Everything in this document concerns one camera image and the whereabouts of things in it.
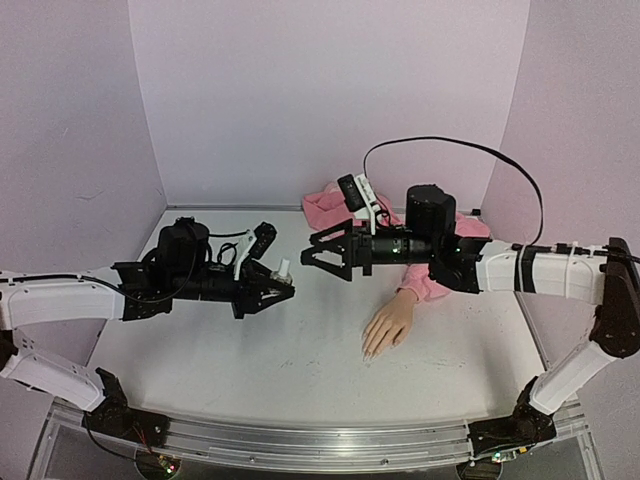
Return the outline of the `clear nail polish bottle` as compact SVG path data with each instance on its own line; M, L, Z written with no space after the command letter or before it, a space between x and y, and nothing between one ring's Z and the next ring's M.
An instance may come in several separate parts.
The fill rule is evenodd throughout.
M271 278L275 281L278 281L284 285L287 286L292 286L293 285L293 277L290 273L289 270L284 271L284 270L278 270L278 271L273 271L271 273Z

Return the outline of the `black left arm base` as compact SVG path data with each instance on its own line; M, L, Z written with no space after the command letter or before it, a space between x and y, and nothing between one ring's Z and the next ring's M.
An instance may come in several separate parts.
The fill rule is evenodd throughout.
M114 374L102 368L95 372L102 381L104 399L94 410L84 413L82 426L91 433L138 442L150 448L163 447L168 436L169 417L131 407Z

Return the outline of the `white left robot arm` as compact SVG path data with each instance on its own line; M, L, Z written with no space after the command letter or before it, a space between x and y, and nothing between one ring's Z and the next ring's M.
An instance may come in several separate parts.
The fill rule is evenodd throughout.
M84 273L1 276L1 375L95 415L116 437L131 433L135 416L118 378L41 348L28 331L84 321L128 322L168 314L176 300L226 303L235 318L291 299L290 261L276 269L261 258L276 237L273 225L223 234L220 250L206 225L182 217L163 227L140 260Z

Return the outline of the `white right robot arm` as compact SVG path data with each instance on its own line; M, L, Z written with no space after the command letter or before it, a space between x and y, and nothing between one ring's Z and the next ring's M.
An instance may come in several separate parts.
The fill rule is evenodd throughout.
M638 275L626 245L577 243L518 246L495 239L479 220L457 211L455 199L433 185L408 190L403 217L393 214L368 184L350 180L346 189L330 185L303 198L312 228L306 265L329 250L341 262L329 272L349 279L355 267L402 264L406 271L394 296L372 317L363 333L363 353L374 358L408 335L415 307L452 292L541 294L544 310L568 322L560 298L583 303L595 323L565 357L534 377L520 396L518 419L552 416L564 401L609 364L639 350Z

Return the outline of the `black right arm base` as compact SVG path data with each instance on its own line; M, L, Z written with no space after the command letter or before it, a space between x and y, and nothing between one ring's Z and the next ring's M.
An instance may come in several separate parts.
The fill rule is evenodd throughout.
M533 447L556 437L554 414L545 414L531 405L531 392L537 379L534 377L526 384L510 415L469 424L467 438L471 442L472 459Z

